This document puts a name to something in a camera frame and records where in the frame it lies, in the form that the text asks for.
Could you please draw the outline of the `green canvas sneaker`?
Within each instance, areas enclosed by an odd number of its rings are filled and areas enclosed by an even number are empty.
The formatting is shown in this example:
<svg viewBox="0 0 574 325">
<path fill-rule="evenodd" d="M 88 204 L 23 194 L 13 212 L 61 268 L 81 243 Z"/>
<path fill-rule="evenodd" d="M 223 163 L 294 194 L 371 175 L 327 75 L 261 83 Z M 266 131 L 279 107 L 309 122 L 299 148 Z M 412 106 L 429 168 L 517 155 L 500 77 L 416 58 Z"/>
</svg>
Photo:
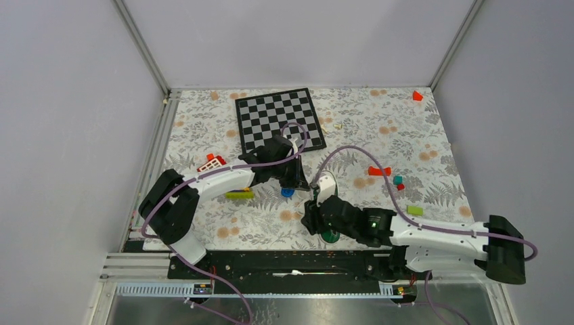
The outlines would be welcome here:
<svg viewBox="0 0 574 325">
<path fill-rule="evenodd" d="M 330 171 L 322 171 L 319 174 L 319 176 L 322 176 L 324 173 L 329 173 L 332 176 L 334 176 L 334 174 Z M 334 219 L 334 216 L 333 216 L 334 208 L 328 205 L 327 200 L 323 204 L 321 204 L 320 206 L 317 205 L 316 196 L 317 196 L 317 191 L 319 189 L 319 186 L 317 183 L 313 189 L 313 199 L 315 201 L 315 205 L 316 205 L 316 209 L 317 209 L 317 213 L 313 217 L 313 225 L 315 228 L 315 233 L 318 234 L 320 236 L 320 238 L 322 239 L 322 241 L 325 242 L 326 244 L 334 244 L 340 238 L 340 234 L 336 230 L 334 230 L 334 228 L 332 227 L 332 220 Z M 338 186 L 337 186 L 337 190 L 336 190 L 336 195 L 331 196 L 330 198 L 336 198 L 337 194 L 338 194 Z"/>
</svg>

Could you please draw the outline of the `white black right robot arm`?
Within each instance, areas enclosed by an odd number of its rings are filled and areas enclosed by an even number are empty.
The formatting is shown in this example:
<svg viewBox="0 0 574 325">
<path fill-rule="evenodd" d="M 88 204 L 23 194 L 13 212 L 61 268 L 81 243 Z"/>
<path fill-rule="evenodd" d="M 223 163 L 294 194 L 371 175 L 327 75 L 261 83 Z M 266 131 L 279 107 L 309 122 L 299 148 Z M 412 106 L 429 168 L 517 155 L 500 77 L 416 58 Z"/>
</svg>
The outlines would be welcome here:
<svg viewBox="0 0 574 325">
<path fill-rule="evenodd" d="M 395 278 L 483 271 L 496 282 L 526 282 L 524 237 L 503 216 L 490 215 L 486 223 L 424 223 L 389 209 L 355 207 L 337 196 L 308 200 L 304 209 L 301 222 L 312 235 L 336 232 L 370 248 L 391 248 L 388 269 Z"/>
</svg>

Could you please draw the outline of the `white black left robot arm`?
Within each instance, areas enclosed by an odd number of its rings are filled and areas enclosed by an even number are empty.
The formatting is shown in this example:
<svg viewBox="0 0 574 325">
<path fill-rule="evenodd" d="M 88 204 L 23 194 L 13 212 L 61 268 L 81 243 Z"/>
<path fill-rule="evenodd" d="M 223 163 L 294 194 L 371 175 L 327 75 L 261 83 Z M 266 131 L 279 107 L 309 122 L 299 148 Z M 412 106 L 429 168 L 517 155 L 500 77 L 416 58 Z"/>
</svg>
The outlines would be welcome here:
<svg viewBox="0 0 574 325">
<path fill-rule="evenodd" d="M 148 237 L 147 230 L 152 230 L 150 237 L 159 239 L 182 258 L 184 270 L 190 276 L 204 277 L 210 261 L 205 256 L 206 248 L 192 231 L 197 208 L 225 193 L 252 188 L 271 179 L 278 180 L 283 188 L 308 189 L 302 151 L 294 141 L 274 135 L 233 162 L 200 172 L 191 179 L 185 179 L 174 169 L 164 171 L 138 208 L 144 219 L 142 235 Z"/>
</svg>

